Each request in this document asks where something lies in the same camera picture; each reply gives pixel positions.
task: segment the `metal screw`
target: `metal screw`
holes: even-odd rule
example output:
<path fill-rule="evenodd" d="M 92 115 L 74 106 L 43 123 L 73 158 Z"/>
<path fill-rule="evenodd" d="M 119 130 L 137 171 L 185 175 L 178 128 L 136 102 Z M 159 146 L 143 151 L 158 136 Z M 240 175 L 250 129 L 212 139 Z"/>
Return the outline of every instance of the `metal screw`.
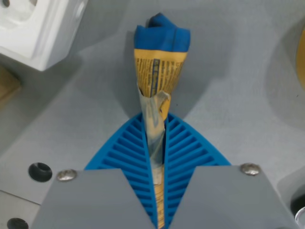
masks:
<path fill-rule="evenodd" d="M 10 6 L 10 0 L 2 0 L 2 3 L 5 7 L 9 7 Z"/>
<path fill-rule="evenodd" d="M 256 176 L 261 172 L 261 168 L 253 163 L 242 164 L 240 170 L 248 176 Z"/>
<path fill-rule="evenodd" d="M 77 172 L 73 169 L 66 169 L 57 174 L 57 179 L 61 182 L 70 181 L 77 177 Z"/>

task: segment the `gray metal block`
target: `gray metal block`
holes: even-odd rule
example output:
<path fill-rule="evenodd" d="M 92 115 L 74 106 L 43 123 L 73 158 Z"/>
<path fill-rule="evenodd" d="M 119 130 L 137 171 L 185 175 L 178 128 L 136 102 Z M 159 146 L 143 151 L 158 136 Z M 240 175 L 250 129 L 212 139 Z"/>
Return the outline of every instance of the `gray metal block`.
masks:
<path fill-rule="evenodd" d="M 54 180 L 32 229 L 153 229 L 120 169 L 78 172 Z"/>
<path fill-rule="evenodd" d="M 298 229 L 265 174 L 197 167 L 170 229 Z"/>

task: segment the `gray table surface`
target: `gray table surface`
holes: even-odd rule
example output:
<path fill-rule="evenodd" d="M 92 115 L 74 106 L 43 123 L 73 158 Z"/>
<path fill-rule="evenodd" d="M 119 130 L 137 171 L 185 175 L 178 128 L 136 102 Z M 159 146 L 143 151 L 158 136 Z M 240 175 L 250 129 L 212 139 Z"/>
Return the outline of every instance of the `gray table surface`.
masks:
<path fill-rule="evenodd" d="M 304 0 L 90 0 L 67 59 L 41 73 L 6 57 L 23 90 L 0 113 L 0 190 L 40 204 L 27 169 L 83 169 L 140 112 L 133 33 L 162 12 L 192 33 L 171 112 L 273 186 L 305 164 L 305 91 L 295 53 Z"/>

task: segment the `gray work surface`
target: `gray work surface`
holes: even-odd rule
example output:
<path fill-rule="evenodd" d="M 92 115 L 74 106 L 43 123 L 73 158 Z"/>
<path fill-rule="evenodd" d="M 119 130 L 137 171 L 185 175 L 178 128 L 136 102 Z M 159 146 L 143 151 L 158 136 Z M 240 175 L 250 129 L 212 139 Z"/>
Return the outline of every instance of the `gray work surface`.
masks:
<path fill-rule="evenodd" d="M 54 180 L 32 229 L 153 229 L 120 169 L 78 172 Z"/>
<path fill-rule="evenodd" d="M 197 167 L 170 229 L 298 229 L 263 172 Z"/>
<path fill-rule="evenodd" d="M 23 83 L 0 112 L 1 190 L 40 204 L 51 182 L 32 180 L 30 164 L 81 170 L 140 112 L 133 33 L 159 12 L 192 33 L 171 112 L 276 189 L 304 166 L 304 0 L 90 0 L 66 60 L 40 73 L 0 58 Z"/>

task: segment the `round hole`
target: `round hole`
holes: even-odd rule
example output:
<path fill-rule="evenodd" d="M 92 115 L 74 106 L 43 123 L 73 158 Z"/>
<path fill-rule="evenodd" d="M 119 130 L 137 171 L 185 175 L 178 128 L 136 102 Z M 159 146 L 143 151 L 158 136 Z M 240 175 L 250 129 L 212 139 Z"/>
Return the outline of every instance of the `round hole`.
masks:
<path fill-rule="evenodd" d="M 52 170 L 44 163 L 33 163 L 29 167 L 29 175 L 38 182 L 47 182 L 52 178 Z"/>
<path fill-rule="evenodd" d="M 8 229 L 29 229 L 27 222 L 20 218 L 11 218 L 7 226 Z"/>
<path fill-rule="evenodd" d="M 5 7 L 9 7 L 10 6 L 10 0 L 2 0 L 2 3 Z"/>

